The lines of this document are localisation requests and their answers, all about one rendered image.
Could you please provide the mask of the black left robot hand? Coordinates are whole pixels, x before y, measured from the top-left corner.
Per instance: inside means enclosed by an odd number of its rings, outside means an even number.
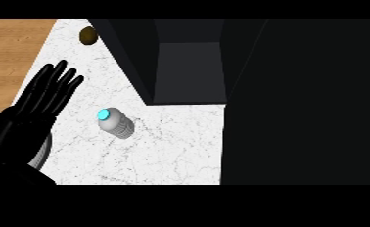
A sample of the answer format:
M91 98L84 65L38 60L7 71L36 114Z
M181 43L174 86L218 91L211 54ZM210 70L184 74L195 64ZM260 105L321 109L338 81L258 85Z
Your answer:
M45 64L13 106L0 112L0 187L54 186L29 166L48 136L56 117L84 81L67 62Z

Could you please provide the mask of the dark grey open cabinet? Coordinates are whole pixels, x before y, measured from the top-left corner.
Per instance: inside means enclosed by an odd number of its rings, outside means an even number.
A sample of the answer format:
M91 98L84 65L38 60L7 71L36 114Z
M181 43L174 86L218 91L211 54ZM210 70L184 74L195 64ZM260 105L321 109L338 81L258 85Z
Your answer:
M263 19L91 19L147 105L227 102Z

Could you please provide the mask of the dark grey cabinet door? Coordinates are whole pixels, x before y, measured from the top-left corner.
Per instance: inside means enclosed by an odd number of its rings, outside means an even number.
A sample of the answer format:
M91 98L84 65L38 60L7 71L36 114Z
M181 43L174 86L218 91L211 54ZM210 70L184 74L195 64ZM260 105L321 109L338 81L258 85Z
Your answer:
M370 184L370 20L270 20L224 107L223 185Z

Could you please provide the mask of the clear bottle with cyan cap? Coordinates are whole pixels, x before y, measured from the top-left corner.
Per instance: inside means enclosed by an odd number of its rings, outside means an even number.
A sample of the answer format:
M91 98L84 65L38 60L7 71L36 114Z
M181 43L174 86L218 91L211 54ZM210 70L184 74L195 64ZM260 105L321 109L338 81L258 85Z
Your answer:
M127 139L134 133L134 123L116 108L106 108L97 112L97 126L101 131L119 139Z

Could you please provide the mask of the brown round potato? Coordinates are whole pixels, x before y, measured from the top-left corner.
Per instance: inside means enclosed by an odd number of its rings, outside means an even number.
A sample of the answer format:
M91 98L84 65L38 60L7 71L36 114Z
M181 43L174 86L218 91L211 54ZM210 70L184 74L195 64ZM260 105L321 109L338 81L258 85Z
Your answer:
M97 40L97 33L93 29L91 26L87 26L81 31L79 31L79 42L84 45L93 45Z

